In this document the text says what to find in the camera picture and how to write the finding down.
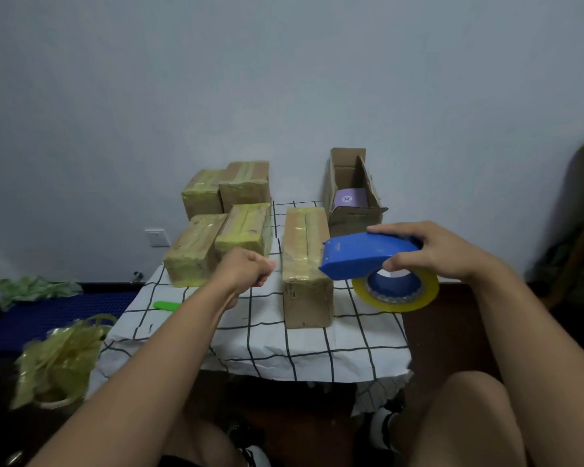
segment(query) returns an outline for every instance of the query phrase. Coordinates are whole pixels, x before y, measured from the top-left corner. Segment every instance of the closed cardboard box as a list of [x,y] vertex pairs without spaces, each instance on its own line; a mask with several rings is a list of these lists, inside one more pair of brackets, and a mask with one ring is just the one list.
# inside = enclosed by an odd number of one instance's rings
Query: closed cardboard box
[[273,243],[271,222],[270,203],[234,205],[214,243],[219,257],[222,258],[234,247],[268,256]]
[[[344,188],[365,189],[367,207],[335,206],[335,195]],[[367,226],[382,222],[387,208],[381,206],[366,170],[366,149],[331,149],[323,202],[331,237],[361,233]]]
[[203,285],[216,270],[214,241],[227,215],[194,216],[164,255],[164,266],[177,287]]
[[267,161],[231,162],[221,172],[218,185],[226,213],[234,205],[271,201]]
[[223,213],[223,203],[218,190],[219,175],[222,170],[201,170],[182,190],[182,201],[188,219],[197,215],[218,215]]
[[333,321],[333,281],[318,269],[328,239],[324,208],[288,208],[282,258],[288,328],[327,328]]

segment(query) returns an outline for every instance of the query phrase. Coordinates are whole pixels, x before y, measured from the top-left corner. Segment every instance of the blue woven surface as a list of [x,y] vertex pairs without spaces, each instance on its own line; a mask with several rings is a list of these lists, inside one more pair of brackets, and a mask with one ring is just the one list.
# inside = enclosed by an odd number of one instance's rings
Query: blue woven surface
[[32,339],[45,339],[54,328],[70,326],[76,319],[98,313],[117,318],[138,292],[87,293],[35,303],[17,303],[0,317],[0,352],[21,353]]

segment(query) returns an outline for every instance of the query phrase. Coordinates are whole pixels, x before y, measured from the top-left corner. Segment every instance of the person's left hand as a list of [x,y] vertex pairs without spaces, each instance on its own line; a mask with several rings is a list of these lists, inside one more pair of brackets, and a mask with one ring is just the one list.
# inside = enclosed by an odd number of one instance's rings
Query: person's left hand
[[262,286],[272,274],[276,263],[257,252],[235,247],[226,254],[210,281],[234,292],[225,309],[238,303],[238,297],[252,286]]

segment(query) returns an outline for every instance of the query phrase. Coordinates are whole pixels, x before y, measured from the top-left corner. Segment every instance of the person's right arm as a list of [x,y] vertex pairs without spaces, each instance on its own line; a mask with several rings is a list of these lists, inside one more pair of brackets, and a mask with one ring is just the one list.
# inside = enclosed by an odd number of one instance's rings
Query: person's right arm
[[584,466],[584,351],[504,262],[432,222],[368,227],[412,235],[421,251],[400,253],[387,271],[425,268],[468,283],[537,467]]

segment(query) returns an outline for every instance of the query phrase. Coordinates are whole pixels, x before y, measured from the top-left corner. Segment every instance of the tablecloth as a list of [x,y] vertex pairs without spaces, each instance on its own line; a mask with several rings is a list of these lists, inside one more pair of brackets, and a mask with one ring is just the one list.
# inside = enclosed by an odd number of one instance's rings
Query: tablecloth
[[[321,206],[314,202],[273,203],[273,245],[277,262],[261,288],[243,293],[215,331],[203,369],[231,374],[308,382],[358,385],[353,415],[373,412],[396,395],[412,373],[402,316],[378,311],[363,302],[350,281],[336,281],[335,317],[329,328],[286,329],[281,289],[281,249],[288,207]],[[163,265],[110,330],[90,377],[90,396],[112,376],[170,316],[153,309],[155,301],[180,302],[195,288],[175,288]]]

